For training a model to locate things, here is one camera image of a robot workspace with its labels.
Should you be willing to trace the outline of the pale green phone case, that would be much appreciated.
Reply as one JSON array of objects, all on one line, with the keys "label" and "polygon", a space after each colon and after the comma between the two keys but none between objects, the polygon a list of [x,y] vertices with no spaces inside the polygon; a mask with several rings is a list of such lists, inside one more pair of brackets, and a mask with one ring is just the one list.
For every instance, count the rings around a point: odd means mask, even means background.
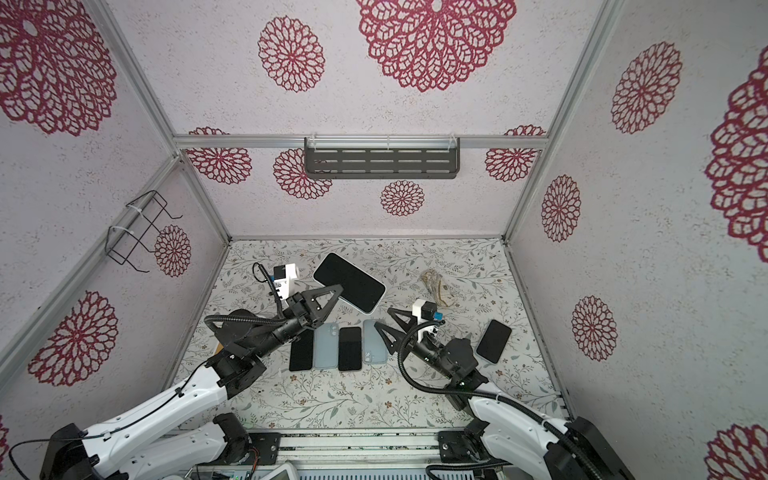
[{"label": "pale green phone case", "polygon": [[376,321],[368,319],[363,322],[363,361],[368,365],[386,364],[389,358],[389,352],[386,345],[376,329]]},{"label": "pale green phone case", "polygon": [[314,331],[313,367],[336,369],[339,355],[339,325],[325,323]]}]

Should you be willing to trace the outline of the black phone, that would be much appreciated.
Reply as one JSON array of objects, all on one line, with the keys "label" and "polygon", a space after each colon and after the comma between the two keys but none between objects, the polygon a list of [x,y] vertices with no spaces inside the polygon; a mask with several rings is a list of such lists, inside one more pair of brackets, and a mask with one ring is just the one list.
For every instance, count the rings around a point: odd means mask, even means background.
[{"label": "black phone", "polygon": [[377,278],[336,253],[328,253],[313,272],[313,279],[324,285],[340,285],[344,301],[371,315],[386,293],[386,286]]},{"label": "black phone", "polygon": [[489,363],[497,364],[511,335],[512,329],[509,326],[492,319],[478,342],[476,354]]}]

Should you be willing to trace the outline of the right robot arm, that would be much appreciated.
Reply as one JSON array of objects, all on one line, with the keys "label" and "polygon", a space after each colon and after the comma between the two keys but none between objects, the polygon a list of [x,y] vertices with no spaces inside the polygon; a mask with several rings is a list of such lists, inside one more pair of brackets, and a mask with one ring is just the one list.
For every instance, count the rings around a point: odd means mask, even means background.
[{"label": "right robot arm", "polygon": [[532,479],[630,479],[632,473],[601,431],[583,417],[554,418],[513,399],[484,376],[467,338],[441,343],[434,305],[418,315],[391,308],[395,326],[374,327],[404,380],[446,397],[471,416],[461,431],[438,435],[441,461],[426,473],[514,467]]}]

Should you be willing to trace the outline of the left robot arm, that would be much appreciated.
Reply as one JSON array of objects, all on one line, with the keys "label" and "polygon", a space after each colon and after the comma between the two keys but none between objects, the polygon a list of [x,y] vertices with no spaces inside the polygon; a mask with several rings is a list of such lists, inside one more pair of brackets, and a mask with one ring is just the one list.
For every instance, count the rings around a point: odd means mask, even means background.
[{"label": "left robot arm", "polygon": [[253,451],[251,437],[233,414],[219,414],[188,434],[167,434],[248,390],[266,372],[265,358],[321,326],[342,292],[342,286],[332,285],[296,293],[272,318],[245,310],[205,317],[222,347],[218,353],[131,410],[86,429],[69,424],[54,432],[41,478],[158,478],[196,464],[246,459]]}]

